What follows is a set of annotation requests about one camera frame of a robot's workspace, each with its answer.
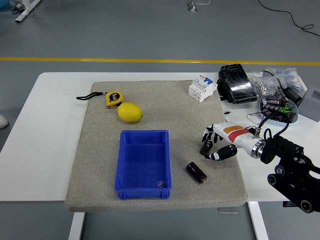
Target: robotic finger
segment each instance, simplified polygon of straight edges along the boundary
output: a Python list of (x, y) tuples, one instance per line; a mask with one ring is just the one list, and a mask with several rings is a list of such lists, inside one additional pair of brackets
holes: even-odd
[(218, 142), (218, 137), (219, 140), (222, 141), (224, 138), (222, 136), (219, 136), (216, 132), (214, 133), (214, 138), (213, 138), (213, 142), (216, 144)]
[(206, 159), (221, 161), (221, 160), (231, 158), (232, 156), (236, 155), (237, 152), (238, 152), (238, 150), (237, 150), (236, 146), (231, 144), (228, 146), (224, 146), (223, 148), (220, 148), (218, 151), (216, 151), (212, 154), (207, 154), (204, 157)]

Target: gray felt mat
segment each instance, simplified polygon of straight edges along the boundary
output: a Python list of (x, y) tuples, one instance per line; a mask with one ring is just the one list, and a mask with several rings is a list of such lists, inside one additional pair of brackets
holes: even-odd
[[(65, 200), (71, 212), (142, 211), (235, 207), (247, 201), (247, 192), (236, 157), (212, 161), (199, 154), (204, 130), (224, 122), (215, 91), (199, 103), (188, 95), (192, 81), (95, 82), (92, 92), (120, 91), (125, 102), (137, 104), (143, 118), (122, 121), (117, 109), (106, 109), (104, 95), (91, 98), (73, 163)], [(119, 200), (114, 189), (120, 132), (169, 131), (172, 190), (169, 199)], [(219, 141), (212, 151), (225, 146)], [(207, 175), (203, 184), (186, 172), (195, 162)]]

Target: blue storage box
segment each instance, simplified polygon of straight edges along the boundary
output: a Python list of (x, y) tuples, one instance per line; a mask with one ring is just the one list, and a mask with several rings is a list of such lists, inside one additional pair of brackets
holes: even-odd
[(168, 199), (171, 187), (169, 132), (122, 131), (114, 185), (119, 199)]

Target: plastic bag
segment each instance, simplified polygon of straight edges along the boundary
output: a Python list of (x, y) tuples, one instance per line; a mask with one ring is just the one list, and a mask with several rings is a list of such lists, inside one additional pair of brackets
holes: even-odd
[(280, 96), (278, 90), (279, 82), (270, 73), (263, 71), (253, 72), (253, 78), (251, 80), (259, 100), (264, 96)]
[(294, 90), (300, 97), (303, 97), (307, 91), (305, 85), (297, 73), (296, 68), (267, 68), (267, 71), (273, 73), (280, 81), (281, 86)]

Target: gray floor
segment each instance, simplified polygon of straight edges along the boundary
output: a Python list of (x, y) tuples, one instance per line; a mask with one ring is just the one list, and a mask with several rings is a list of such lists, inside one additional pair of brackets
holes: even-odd
[[(262, 2), (292, 12), (301, 26), (314, 24), (312, 31), (320, 34), (318, 1)], [(295, 27), (288, 14), (262, 8), (257, 0), (214, 0), (210, 5), (198, 5), (197, 13), (188, 13), (186, 3), (186, 0), (42, 0), (36, 12), (22, 23), (15, 23), (17, 15), (12, 15), (8, 6), (0, 9), (0, 58), (221, 61), (198, 64), (0, 60), (0, 113), (10, 122), (0, 130), (0, 149), (37, 77), (44, 72), (218, 72), (226, 60), (320, 62), (320, 37)], [(247, 72), (266, 67), (296, 68), (307, 87), (320, 88), (319, 65), (244, 64), (243, 67)], [(217, 209), (90, 213), (85, 218), (82, 238), (254, 239), (247, 205), (240, 210), (237, 216), (217, 214)], [(316, 239), (320, 234), (313, 225), (319, 223), (318, 213), (283, 209), (279, 202), (264, 202), (261, 211), (271, 240), (299, 240), (302, 236)], [(63, 203), (0, 204), (0, 222), (6, 223), (0, 224), (1, 239), (32, 239), (32, 236), (67, 239), (71, 221), (72, 214), (64, 209)], [(149, 233), (145, 226), (155, 227)]]

